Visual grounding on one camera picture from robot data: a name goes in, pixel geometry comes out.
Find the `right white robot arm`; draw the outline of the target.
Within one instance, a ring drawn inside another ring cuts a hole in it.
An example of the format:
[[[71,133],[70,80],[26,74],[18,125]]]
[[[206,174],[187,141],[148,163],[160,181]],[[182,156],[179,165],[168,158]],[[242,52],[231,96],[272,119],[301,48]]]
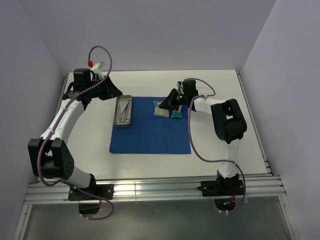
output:
[[[199,187],[203,194],[228,195],[240,187],[244,193],[245,180],[240,180],[243,172],[237,161],[240,141],[247,131],[247,122],[236,99],[218,100],[213,98],[216,91],[211,85],[199,78],[186,78],[177,83],[169,95],[158,105],[160,109],[177,111],[183,105],[188,108],[188,136],[194,153],[204,162],[218,164],[217,178],[212,183]],[[196,151],[191,135],[191,112],[202,112],[211,115],[213,128],[221,142],[223,157],[218,160],[207,160]]]

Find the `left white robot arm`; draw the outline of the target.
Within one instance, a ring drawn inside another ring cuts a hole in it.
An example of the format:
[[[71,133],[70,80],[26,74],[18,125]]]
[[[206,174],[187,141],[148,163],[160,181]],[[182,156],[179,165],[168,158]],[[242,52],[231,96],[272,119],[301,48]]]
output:
[[[33,174],[41,180],[55,179],[71,184],[74,189],[96,194],[98,189],[94,175],[75,166],[67,143],[77,120],[92,99],[104,101],[122,94],[110,77],[104,75],[97,66],[75,69],[73,82],[63,94],[52,123],[39,138],[32,138],[28,142]]]

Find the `white teal gauze packet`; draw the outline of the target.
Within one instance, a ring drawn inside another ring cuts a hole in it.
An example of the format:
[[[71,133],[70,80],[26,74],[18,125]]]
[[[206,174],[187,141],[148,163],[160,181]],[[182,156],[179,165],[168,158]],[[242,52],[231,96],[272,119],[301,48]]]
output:
[[[182,118],[183,117],[182,105],[180,105],[177,110],[172,111],[171,117],[172,118]]]

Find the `aluminium front rail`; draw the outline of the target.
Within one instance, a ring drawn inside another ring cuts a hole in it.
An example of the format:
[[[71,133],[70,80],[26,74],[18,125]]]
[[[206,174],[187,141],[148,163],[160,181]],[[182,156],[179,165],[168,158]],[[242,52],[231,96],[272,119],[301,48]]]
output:
[[[197,190],[201,181],[210,178],[163,178],[141,180],[102,180],[98,184],[113,184],[112,202],[142,202],[198,200],[202,193]],[[246,178],[246,195],[253,197],[285,196],[286,191],[279,176],[250,176]],[[68,204],[70,187],[58,183],[48,187],[42,183],[30,184],[24,197],[24,204]]]

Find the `metal scissors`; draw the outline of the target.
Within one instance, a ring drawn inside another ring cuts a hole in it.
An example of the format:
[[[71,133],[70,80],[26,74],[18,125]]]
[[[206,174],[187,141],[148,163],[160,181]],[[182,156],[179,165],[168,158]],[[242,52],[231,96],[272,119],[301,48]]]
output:
[[[122,111],[123,117],[124,117],[124,122],[122,122],[122,124],[128,124],[130,122],[130,119],[128,118],[130,106],[131,106],[131,100],[128,101],[124,110]]]

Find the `green printed glove packet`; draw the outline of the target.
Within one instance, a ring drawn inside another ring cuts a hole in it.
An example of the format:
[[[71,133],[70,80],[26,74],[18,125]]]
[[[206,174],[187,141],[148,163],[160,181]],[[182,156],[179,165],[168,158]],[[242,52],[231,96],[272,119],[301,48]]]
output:
[[[156,117],[164,117],[169,118],[170,117],[170,111],[168,109],[160,108],[161,101],[154,101],[154,115]]]

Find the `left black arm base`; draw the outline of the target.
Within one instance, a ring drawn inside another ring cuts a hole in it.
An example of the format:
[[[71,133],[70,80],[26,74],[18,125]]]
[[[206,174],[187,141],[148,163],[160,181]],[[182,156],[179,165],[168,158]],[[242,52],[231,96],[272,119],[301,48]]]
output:
[[[95,215],[100,210],[102,201],[110,204],[111,215],[115,206],[110,200],[113,199],[114,185],[113,184],[98,184],[88,188],[75,188],[70,187],[68,200],[71,202],[78,202],[78,212],[81,215]],[[98,200],[99,203],[80,203],[83,201]]]

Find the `metal instrument tray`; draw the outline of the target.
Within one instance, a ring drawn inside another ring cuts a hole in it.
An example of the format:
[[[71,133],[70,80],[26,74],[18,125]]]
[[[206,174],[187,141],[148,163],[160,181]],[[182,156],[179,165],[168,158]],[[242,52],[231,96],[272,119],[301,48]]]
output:
[[[114,127],[130,127],[132,124],[133,97],[121,95],[116,98],[115,113],[113,118]]]

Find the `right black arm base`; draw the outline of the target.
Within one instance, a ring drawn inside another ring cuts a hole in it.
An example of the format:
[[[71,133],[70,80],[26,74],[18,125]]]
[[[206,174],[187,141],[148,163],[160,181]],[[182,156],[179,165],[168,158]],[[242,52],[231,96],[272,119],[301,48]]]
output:
[[[203,197],[214,197],[215,206],[221,211],[231,211],[237,205],[237,196],[244,194],[242,180],[226,185],[221,179],[201,181],[196,188]]]

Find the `blue surgical cloth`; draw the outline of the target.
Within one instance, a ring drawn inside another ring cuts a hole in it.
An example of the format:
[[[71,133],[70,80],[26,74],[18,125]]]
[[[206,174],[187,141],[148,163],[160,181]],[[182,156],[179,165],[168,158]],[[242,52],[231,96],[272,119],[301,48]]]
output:
[[[131,125],[112,128],[109,151],[112,154],[190,154],[188,108],[182,107],[182,117],[155,116],[154,102],[164,99],[134,96]]]

